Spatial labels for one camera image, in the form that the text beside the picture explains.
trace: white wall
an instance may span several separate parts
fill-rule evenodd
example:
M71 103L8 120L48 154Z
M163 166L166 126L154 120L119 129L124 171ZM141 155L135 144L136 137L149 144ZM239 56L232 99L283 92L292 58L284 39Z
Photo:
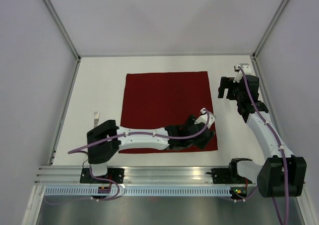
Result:
M52 0L81 56L252 53L281 0Z
M291 0L259 62L286 144L308 164L319 210L319 0Z
M0 224L22 221L74 61L41 0L0 0Z

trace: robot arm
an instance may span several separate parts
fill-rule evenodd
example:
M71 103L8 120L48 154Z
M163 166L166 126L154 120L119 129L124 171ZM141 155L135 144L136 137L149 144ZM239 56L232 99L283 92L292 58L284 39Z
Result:
M251 103L247 89L244 83L241 67L245 72L249 91L259 113L266 119L264 122L256 112ZM265 156L265 164L259 166L250 159L233 159L229 164L232 174L248 178L258 185L260 194L263 197L284 197L284 172L283 158L280 149L284 150L288 163L289 177L289 196L300 196L306 173L307 164L303 157L296 157L292 151L285 145L281 137L271 122L270 115L266 105L258 100L259 78L251 75L251 68L248 64L238 64L235 66L238 72L234 78L222 77L218 89L218 98L223 98L225 89L228 89L227 99L236 100L238 113L243 117L245 123L254 132L259 145ZM274 133L267 126L269 124L281 141L281 147L278 147Z
M157 129L130 129L116 126L115 120L108 120L87 133L88 144L112 137L110 141L88 148L88 162L94 176L107 174L107 162L120 150L151 148L157 150L181 150L192 145L204 149L214 131L209 128L215 122L215 115L203 108L198 118L189 116L183 125L170 125Z

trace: red cloth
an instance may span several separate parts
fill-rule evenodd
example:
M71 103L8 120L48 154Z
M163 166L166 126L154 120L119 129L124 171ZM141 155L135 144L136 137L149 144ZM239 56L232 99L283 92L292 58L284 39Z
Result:
M121 126L155 129L184 124L202 108L213 112L207 72L128 74L124 90ZM184 153L217 150L216 135L200 150L191 146L181 151L127 149L120 153Z

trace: fork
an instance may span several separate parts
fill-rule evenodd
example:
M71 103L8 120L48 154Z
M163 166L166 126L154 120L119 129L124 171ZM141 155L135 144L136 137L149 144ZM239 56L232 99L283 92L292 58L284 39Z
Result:
M100 119L100 113L99 112L94 112L94 128L98 126Z

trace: white table surface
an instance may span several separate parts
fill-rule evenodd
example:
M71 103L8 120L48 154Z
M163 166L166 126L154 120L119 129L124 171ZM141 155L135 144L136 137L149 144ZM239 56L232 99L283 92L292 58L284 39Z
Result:
M94 111L100 123L115 119L120 124L126 74L150 72L207 71L216 119L217 151L160 154L116 154L110 166L215 166L232 158L265 159L258 142L237 112L235 101L218 99L221 76L234 77L234 65L250 57L232 56L141 56L82 58L54 158L54 165L81 165L84 154L68 155L86 144L93 128Z

